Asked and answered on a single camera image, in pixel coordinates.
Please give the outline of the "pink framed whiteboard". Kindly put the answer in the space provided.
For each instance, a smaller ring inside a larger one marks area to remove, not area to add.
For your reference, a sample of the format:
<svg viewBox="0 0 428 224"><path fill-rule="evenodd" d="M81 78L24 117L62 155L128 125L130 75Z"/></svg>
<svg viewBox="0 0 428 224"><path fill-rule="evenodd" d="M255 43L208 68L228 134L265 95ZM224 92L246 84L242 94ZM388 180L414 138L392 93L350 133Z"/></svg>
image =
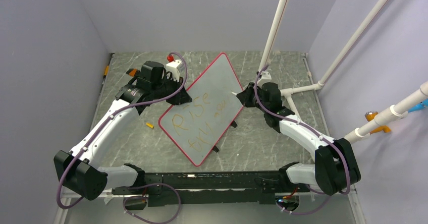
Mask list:
<svg viewBox="0 0 428 224"><path fill-rule="evenodd" d="M170 106L158 125L194 166L200 166L241 112L243 105L231 92L240 93L243 87L222 52L186 91L192 102Z"/></svg>

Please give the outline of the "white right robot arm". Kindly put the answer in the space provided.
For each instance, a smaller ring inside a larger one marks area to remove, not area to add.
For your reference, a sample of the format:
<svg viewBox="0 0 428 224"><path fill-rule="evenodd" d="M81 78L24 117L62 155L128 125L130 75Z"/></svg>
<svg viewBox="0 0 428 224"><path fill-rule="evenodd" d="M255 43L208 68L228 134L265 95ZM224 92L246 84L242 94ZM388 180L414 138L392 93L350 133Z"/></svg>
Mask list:
<svg viewBox="0 0 428 224"><path fill-rule="evenodd" d="M280 169L278 184L282 190L291 191L298 184L305 184L332 196L338 192L348 193L351 185L361 180L350 142L327 136L302 121L283 105L276 83L265 83L261 87L249 83L236 97L244 107L261 110L269 127L296 141L311 154L313 164L292 162Z"/></svg>

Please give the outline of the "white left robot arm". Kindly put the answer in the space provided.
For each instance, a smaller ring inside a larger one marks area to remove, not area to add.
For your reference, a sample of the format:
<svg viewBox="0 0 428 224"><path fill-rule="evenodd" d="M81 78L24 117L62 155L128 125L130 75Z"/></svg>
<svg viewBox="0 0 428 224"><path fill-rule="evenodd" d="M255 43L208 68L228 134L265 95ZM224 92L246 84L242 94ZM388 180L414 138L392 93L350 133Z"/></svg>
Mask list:
<svg viewBox="0 0 428 224"><path fill-rule="evenodd" d="M114 144L122 130L138 118L143 111L158 102L170 105L191 102L186 92L188 67L184 59L175 60L168 55L166 65L146 61L140 69L129 69L131 76L116 94L110 108L95 127L71 150L60 150L54 156L59 179L56 201L61 201L64 187L80 196L94 200L105 189L125 187L131 193L140 193L145 187L145 171L132 164L120 167L102 167L101 159Z"/></svg>

